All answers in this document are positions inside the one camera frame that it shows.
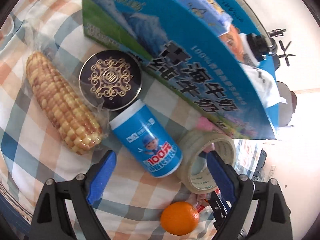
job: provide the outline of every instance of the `checkered fabric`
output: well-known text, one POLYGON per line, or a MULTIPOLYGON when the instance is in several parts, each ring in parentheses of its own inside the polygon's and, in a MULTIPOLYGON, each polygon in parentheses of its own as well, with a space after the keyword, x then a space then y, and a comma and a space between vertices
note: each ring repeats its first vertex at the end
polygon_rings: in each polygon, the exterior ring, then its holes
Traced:
MULTIPOLYGON (((78 76, 88 57, 104 48, 83 36, 81 0, 20 0, 0 30, 0 192, 30 223, 48 178, 59 182, 86 173, 101 153, 79 156, 70 152, 35 98, 25 94, 22 79, 24 60, 30 52, 25 38, 29 19, 40 20, 39 36, 54 41, 67 79, 78 76)), ((140 99, 175 140, 197 125, 200 114, 147 74, 143 74, 140 99)), ((235 169, 251 177, 261 147, 256 141, 235 143, 235 169)), ((210 207, 200 213, 200 223, 189 235, 165 232, 159 224, 162 210, 176 201, 196 204, 196 196, 175 174, 151 177, 113 134, 103 144, 117 153, 117 166, 94 208, 112 239, 212 238, 216 230, 210 207)), ((67 208, 78 239, 84 239, 70 202, 67 208)))

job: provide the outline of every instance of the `screw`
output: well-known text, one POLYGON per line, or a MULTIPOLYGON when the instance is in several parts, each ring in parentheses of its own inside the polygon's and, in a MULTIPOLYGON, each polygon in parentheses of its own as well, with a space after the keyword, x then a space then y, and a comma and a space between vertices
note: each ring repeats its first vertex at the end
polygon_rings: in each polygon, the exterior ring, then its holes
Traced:
POLYGON ((270 180, 270 183, 271 183, 272 185, 277 185, 277 184, 278 184, 278 181, 277 181, 276 179, 271 179, 271 180, 270 180))
POLYGON ((76 180, 83 180, 84 179, 84 174, 78 174, 76 176, 76 180))
POLYGON ((239 175, 239 179, 242 180, 242 181, 246 181, 248 179, 248 176, 244 175, 244 174, 241 174, 241 175, 239 175))
POLYGON ((47 185, 52 185, 54 182, 53 179, 47 179, 47 181, 45 182, 47 185))

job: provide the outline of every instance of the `round tin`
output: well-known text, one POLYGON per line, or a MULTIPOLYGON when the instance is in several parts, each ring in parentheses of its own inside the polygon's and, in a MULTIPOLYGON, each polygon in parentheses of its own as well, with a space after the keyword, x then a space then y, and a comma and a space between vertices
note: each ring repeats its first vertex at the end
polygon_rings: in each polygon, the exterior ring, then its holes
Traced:
POLYGON ((79 88, 92 106, 110 111, 130 105, 141 91, 141 68, 129 54, 104 50, 91 56, 79 75, 79 88))

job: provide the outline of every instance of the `tissue packet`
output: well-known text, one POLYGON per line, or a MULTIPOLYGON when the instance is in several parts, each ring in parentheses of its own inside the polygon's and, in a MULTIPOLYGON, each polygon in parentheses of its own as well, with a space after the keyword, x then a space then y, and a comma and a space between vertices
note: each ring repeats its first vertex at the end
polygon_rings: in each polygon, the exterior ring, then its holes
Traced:
POLYGON ((215 0, 174 0, 204 21, 217 36, 229 32, 232 17, 215 0))

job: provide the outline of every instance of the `corn cob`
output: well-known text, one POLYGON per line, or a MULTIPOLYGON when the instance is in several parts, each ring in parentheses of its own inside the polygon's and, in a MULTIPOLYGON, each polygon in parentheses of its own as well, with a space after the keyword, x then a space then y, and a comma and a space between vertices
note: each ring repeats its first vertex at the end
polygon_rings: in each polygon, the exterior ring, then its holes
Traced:
POLYGON ((82 155, 101 142, 97 120, 50 60, 34 52, 26 73, 38 104, 72 151, 82 155))

